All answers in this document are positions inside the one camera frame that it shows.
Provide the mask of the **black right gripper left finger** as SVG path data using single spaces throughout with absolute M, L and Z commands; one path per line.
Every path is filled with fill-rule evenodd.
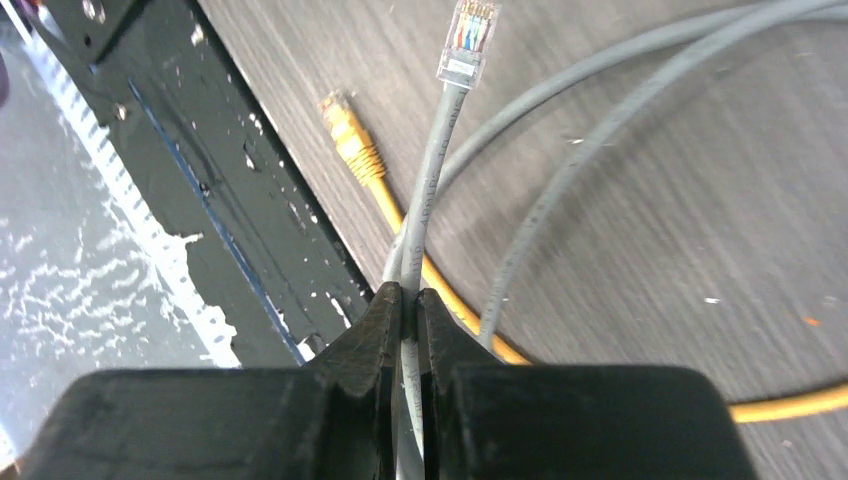
M 391 479 L 401 289 L 299 368 L 113 369 L 75 380 L 24 479 Z

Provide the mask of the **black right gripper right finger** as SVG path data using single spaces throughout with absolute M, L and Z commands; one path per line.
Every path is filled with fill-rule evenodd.
M 416 301 L 429 479 L 753 479 L 716 387 L 662 365 L 507 365 Z

